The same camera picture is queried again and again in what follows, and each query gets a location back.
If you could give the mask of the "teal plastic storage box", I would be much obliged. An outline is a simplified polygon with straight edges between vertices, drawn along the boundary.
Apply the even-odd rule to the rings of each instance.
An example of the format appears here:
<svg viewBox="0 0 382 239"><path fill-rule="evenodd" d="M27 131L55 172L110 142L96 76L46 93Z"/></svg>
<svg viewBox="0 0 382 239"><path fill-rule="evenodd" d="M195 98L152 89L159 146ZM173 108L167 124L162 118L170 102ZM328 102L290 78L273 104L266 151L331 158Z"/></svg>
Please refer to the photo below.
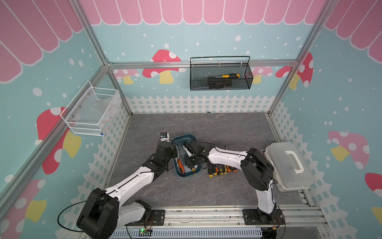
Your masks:
<svg viewBox="0 0 382 239"><path fill-rule="evenodd" d="M175 171L176 174L181 177L189 177L199 173L202 169L202 165L195 165L194 168L188 167L188 160L190 154L186 152L184 143L189 142L190 140L196 140L196 137L192 134L185 134L178 137L175 137L172 140L172 143L176 144L178 147L178 158L173 158L173 163L176 165Z"/></svg>

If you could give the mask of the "yellow collar screwdriver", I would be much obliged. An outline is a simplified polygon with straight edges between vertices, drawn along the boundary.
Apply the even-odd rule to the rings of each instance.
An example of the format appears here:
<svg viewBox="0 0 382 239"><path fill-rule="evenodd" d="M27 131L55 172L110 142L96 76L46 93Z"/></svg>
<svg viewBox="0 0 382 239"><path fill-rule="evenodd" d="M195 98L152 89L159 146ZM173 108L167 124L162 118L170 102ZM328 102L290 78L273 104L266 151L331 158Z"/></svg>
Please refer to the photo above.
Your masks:
<svg viewBox="0 0 382 239"><path fill-rule="evenodd" d="M220 174L220 175L221 175L221 174L224 174L224 167L223 167L223 165L218 164L217 167L218 167L219 174Z"/></svg>

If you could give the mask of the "black grey screwdriver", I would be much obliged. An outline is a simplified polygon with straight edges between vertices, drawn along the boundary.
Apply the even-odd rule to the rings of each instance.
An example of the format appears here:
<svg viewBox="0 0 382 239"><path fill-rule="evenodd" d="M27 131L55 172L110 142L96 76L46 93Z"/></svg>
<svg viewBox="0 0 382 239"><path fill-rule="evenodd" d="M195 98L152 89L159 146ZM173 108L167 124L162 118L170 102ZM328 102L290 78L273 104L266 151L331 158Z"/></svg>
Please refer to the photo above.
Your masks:
<svg viewBox="0 0 382 239"><path fill-rule="evenodd" d="M195 171L195 166L192 163L189 163L188 167L191 171Z"/></svg>

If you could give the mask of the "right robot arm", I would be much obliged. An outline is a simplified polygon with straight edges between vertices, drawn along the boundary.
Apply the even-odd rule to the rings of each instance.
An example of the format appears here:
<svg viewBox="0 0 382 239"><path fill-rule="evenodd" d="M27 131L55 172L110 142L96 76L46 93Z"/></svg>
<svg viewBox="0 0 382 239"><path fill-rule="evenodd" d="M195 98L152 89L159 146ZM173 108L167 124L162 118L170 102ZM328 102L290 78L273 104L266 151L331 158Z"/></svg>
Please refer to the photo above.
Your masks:
<svg viewBox="0 0 382 239"><path fill-rule="evenodd" d="M210 176L241 170L247 182L256 190L259 218L273 219L276 211L272 191L274 167L259 150L251 148L248 151L232 151L214 144L204 146L193 139L185 142L183 149L187 153L185 161L190 169L206 163Z"/></svg>

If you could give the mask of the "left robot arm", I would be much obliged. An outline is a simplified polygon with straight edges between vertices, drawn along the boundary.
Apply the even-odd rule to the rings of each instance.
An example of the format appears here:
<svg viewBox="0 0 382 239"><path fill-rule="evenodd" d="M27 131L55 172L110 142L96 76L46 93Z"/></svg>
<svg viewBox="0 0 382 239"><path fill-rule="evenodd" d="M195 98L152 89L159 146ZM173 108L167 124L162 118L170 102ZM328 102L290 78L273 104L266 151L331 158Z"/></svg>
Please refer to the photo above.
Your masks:
<svg viewBox="0 0 382 239"><path fill-rule="evenodd" d="M90 193L76 226L92 239L108 239L121 226L142 220L147 222L150 205L142 200L125 208L122 205L140 189L170 170L170 160L179 157L179 153L174 143L169 140L159 141L156 152L137 171L109 188L96 188Z"/></svg>

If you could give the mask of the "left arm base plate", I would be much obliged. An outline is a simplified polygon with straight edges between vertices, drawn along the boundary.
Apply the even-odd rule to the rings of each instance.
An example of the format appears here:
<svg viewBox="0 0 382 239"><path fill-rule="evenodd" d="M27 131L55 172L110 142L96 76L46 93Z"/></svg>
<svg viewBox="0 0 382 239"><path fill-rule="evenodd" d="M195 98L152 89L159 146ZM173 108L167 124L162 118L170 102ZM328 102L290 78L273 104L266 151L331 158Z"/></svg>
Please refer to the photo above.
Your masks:
<svg viewBox="0 0 382 239"><path fill-rule="evenodd" d="M150 214L145 213L138 222L127 224L128 226L163 226L165 220L165 210L151 210Z"/></svg>

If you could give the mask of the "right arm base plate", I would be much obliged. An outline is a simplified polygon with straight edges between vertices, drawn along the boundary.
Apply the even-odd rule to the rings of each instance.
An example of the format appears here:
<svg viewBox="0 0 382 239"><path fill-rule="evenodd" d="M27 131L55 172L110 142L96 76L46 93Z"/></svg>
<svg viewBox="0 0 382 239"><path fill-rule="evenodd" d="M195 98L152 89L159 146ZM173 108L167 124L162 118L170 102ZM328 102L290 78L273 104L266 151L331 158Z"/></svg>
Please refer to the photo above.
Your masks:
<svg viewBox="0 0 382 239"><path fill-rule="evenodd" d="M243 209L245 225L279 226L285 224L285 216L280 209L274 209L271 214L266 214L259 209Z"/></svg>

